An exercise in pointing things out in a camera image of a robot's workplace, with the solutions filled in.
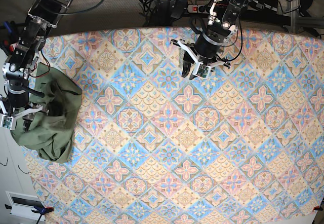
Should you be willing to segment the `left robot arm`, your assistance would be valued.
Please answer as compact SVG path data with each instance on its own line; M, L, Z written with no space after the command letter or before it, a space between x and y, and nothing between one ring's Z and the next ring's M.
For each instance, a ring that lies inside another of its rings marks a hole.
M242 47L231 59L221 57L218 52L236 32L242 37L239 18L249 2L251 0L212 0L207 22L200 16L189 18L189 27L198 35L196 42L189 44L181 39L172 40L174 45L184 50L183 78L189 76L190 80L206 79L217 66L231 68L231 62L240 56Z

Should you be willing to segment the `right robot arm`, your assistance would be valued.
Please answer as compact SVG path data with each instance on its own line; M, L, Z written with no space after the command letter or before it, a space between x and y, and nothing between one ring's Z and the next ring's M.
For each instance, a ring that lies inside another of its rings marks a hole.
M30 102L33 94L43 97L42 92L29 87L29 77L36 69L39 54L52 28L56 28L73 0L34 0L26 20L17 25L6 22L9 40L1 42L7 58L2 66L5 97L1 97L1 127L15 130L18 119L29 126L35 114L43 106Z

